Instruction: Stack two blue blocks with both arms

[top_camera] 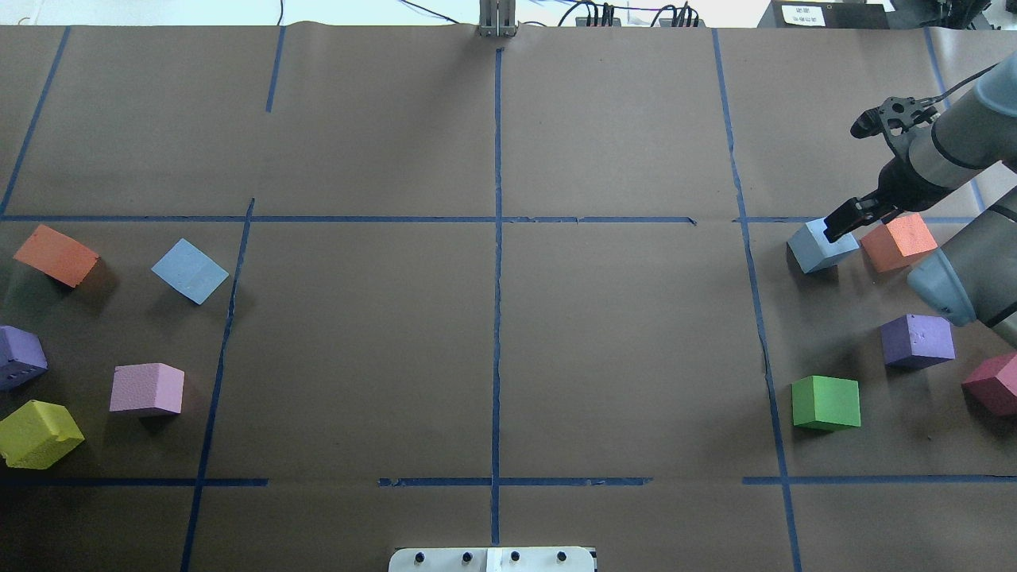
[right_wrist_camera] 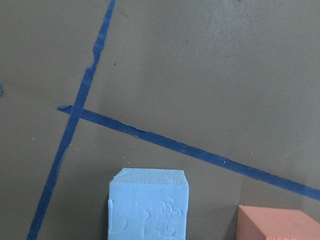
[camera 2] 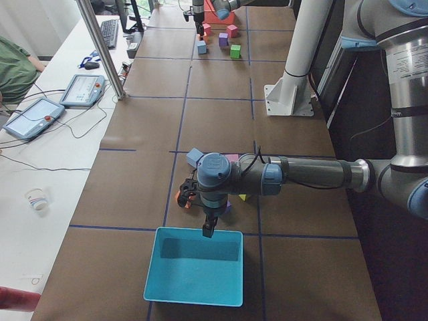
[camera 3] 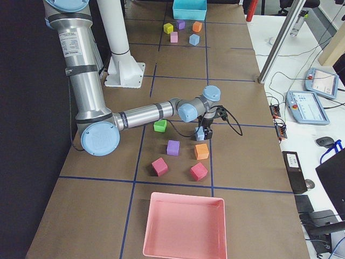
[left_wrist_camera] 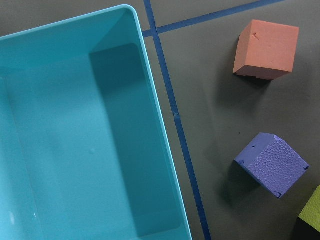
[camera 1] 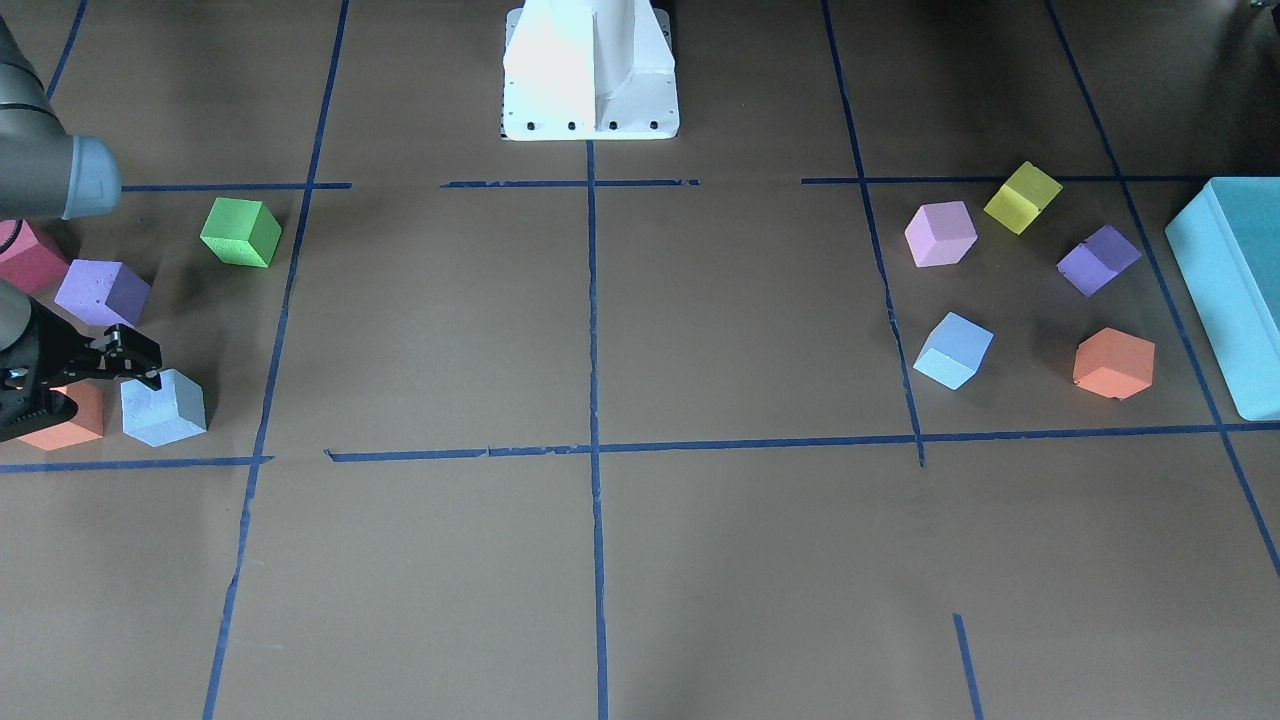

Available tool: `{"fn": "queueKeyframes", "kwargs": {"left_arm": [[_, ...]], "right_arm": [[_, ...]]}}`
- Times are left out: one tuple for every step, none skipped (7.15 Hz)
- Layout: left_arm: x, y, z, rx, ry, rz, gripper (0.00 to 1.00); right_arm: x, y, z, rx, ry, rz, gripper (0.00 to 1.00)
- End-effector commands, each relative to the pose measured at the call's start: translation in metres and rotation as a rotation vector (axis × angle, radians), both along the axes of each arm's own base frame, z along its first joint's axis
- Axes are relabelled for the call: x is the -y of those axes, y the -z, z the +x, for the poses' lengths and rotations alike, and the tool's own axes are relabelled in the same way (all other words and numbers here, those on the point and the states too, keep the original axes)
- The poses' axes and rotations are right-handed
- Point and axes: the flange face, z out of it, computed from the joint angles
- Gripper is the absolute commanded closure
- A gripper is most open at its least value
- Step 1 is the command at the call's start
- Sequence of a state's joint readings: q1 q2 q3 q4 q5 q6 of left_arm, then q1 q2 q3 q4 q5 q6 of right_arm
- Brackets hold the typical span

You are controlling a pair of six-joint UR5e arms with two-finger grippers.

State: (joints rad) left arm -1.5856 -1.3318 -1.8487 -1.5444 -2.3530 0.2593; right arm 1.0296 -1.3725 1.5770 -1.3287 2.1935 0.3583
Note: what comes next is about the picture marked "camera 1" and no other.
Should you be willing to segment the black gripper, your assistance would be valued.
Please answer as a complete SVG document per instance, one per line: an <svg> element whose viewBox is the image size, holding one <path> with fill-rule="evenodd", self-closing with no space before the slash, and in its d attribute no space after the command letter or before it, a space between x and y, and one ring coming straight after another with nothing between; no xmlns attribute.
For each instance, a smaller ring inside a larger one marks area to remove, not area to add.
<svg viewBox="0 0 1280 720"><path fill-rule="evenodd" d="M1 441L73 419L77 402L56 387L134 379L163 388L163 351L134 328L110 325L93 340L35 300L3 306Z"/></svg>

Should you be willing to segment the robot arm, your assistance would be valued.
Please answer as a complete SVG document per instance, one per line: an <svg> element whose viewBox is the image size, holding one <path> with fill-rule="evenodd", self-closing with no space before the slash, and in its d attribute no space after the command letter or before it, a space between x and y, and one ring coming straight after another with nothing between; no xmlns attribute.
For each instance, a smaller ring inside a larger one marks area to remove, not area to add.
<svg viewBox="0 0 1280 720"><path fill-rule="evenodd" d="M113 211L122 195L114 155L100 138L65 131L6 24L1 64L3 219L20 225ZM86 379L163 386L160 345L123 323L92 340L9 281L3 282L1 307L3 441L72 420L78 406L59 386Z"/></svg>

